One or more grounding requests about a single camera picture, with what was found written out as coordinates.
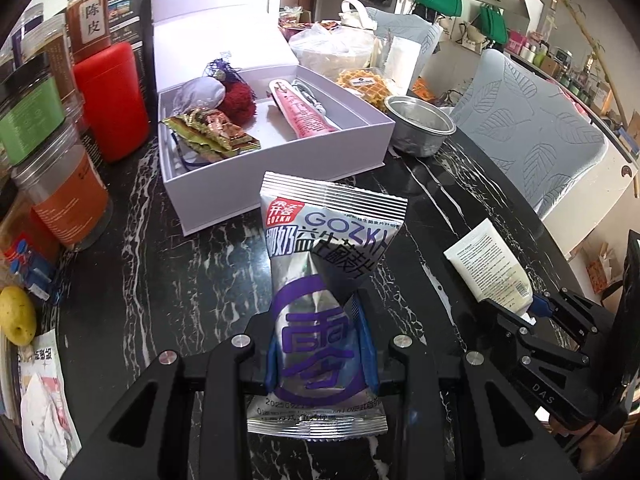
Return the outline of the person right hand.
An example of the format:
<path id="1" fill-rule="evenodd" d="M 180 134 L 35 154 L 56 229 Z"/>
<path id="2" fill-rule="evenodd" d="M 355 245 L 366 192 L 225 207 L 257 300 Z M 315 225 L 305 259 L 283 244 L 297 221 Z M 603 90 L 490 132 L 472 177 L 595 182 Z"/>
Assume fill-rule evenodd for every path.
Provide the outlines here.
<path id="1" fill-rule="evenodd" d="M 578 444 L 580 454 L 577 468 L 580 472 L 590 472 L 602 466 L 615 453 L 616 448 L 622 442 L 624 434 L 621 429 L 612 434 L 612 432 L 601 426 L 597 426 L 596 429 L 590 431 L 593 427 L 592 422 L 578 430 L 568 430 L 553 416 L 549 417 L 549 425 L 553 432 L 562 434 L 563 437 L 585 437 Z"/>

